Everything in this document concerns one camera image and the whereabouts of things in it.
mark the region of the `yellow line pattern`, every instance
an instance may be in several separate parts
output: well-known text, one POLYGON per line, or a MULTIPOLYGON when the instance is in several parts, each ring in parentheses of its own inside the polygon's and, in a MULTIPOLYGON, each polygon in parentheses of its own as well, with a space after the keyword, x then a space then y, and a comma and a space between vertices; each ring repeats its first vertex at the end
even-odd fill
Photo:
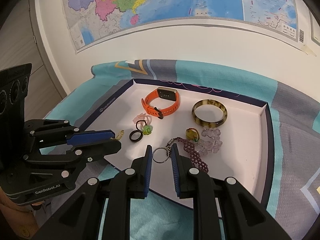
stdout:
POLYGON ((134 71, 134 72, 138 72, 138 73, 141 73, 141 74, 148 75, 148 73, 147 73, 147 72, 144 70, 144 68, 143 68, 142 59, 139 60, 139 66, 140 66, 141 70, 134 69, 134 68, 130 68, 130 67, 119 66, 118 64, 119 64, 120 62, 121 62, 121 61, 118 61, 118 62, 115 64, 115 67, 117 67, 117 68, 123 68, 123 69, 127 69, 127 70, 130 70, 130 71, 134 71))

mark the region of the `tortoiseshell bangle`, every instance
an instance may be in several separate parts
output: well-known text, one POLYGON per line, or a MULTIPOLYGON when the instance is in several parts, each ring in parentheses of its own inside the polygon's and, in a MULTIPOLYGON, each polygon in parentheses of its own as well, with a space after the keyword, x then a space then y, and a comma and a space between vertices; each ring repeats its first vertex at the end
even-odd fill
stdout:
POLYGON ((228 112, 227 112, 226 107, 222 103, 220 103, 216 100, 211 100, 211 99, 204 99, 199 102, 196 102, 192 108, 191 113, 192 113, 193 119, 195 120, 195 122, 197 124, 201 125, 202 127, 208 126, 209 128, 215 128, 215 127, 222 125, 227 120, 227 117, 228 117, 228 112), (203 105, 213 105, 213 106, 220 108, 223 112, 223 118, 219 121, 216 121, 216 122, 207 122, 207 121, 201 120, 199 117, 196 116, 195 110, 199 106, 203 106, 203 105))

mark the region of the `map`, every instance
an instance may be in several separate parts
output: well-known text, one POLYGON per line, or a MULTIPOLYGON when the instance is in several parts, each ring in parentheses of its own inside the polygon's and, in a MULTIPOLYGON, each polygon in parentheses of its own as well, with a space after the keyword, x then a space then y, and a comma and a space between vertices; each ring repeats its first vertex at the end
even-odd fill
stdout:
POLYGON ((296 39, 294 0, 63 0, 77 50, 124 29, 179 18, 245 21, 296 39))

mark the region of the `barcode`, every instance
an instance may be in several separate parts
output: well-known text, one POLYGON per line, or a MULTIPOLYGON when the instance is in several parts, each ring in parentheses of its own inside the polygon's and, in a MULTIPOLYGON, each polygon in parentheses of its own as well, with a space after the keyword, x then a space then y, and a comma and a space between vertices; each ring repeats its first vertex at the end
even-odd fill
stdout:
POLYGON ((303 42, 303 39, 304 39, 304 32, 302 30, 300 30, 300 35, 299 35, 299 41, 300 42, 303 42))

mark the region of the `brown sleeve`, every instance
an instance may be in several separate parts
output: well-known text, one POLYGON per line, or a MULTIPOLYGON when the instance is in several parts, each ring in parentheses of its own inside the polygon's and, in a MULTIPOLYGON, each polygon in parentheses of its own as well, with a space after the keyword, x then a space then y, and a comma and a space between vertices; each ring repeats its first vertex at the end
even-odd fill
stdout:
POLYGON ((0 210, 17 236, 31 239, 38 231, 39 228, 32 211, 13 203, 1 188, 0 210))

